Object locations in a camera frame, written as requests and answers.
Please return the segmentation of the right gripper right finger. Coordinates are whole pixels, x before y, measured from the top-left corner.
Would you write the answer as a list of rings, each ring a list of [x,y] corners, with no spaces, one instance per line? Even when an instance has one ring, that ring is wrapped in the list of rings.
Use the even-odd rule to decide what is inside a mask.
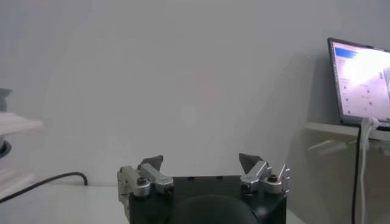
[[[239,154],[239,161],[244,170],[240,188],[245,194],[263,189],[267,194],[288,194],[290,168],[285,164],[279,174],[272,172],[270,164],[257,155]]]

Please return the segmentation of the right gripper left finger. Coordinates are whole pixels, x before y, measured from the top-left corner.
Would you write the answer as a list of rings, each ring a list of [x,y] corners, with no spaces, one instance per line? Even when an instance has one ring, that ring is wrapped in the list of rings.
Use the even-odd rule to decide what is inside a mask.
[[[133,194],[136,197],[147,197],[152,186],[159,194],[170,194],[174,191],[173,177],[160,172],[163,156],[158,155],[143,159],[136,168],[120,167],[117,172],[118,196]]]

